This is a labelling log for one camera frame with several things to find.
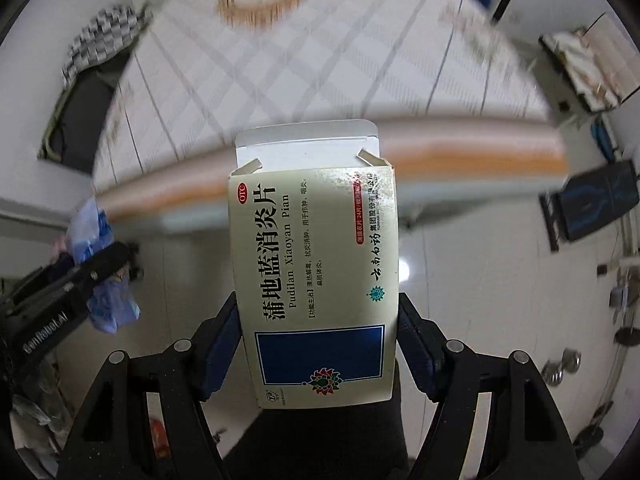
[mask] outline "person's leg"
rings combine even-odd
[[[398,363],[391,400],[315,410],[264,410],[224,463],[232,480],[386,479],[408,471]]]

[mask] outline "white floor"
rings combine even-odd
[[[603,162],[588,129],[567,130],[573,172]],[[614,276],[596,277],[596,265],[619,253],[609,226],[551,254],[536,198],[493,203],[400,235],[400,255],[410,268],[401,284],[421,314],[449,338],[477,352],[507,356],[523,349],[538,368],[559,359],[565,347],[582,352],[582,366],[565,375],[552,394],[573,438],[590,421],[609,373],[616,328],[608,308]],[[115,336],[82,325],[58,349],[63,387],[81,404],[110,351],[131,356],[162,351],[215,316],[233,290],[228,232],[142,242],[145,276],[134,286],[141,319]],[[413,384],[402,355],[402,418],[415,456],[435,406]],[[463,476],[477,471],[489,395],[478,406],[476,429]],[[159,411],[157,403],[151,408]],[[226,428],[226,453],[258,413],[244,351],[239,348],[222,390],[204,405],[212,431]]]

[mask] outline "white tablecloth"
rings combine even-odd
[[[229,25],[218,0],[168,0],[114,96],[99,191],[230,144],[253,126],[490,114],[547,105],[476,0],[301,0],[271,27]]]

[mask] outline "blue plastic bag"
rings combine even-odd
[[[73,217],[66,236],[76,265],[114,242],[107,216],[93,198]],[[127,267],[97,285],[87,307],[92,324],[103,332],[114,333],[119,326],[137,320],[140,308],[129,291]]]

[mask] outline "black and white checkered cloth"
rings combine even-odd
[[[76,36],[62,65],[64,88],[69,88],[82,70],[99,65],[127,48],[151,19],[148,10],[139,13],[117,5],[103,9]]]

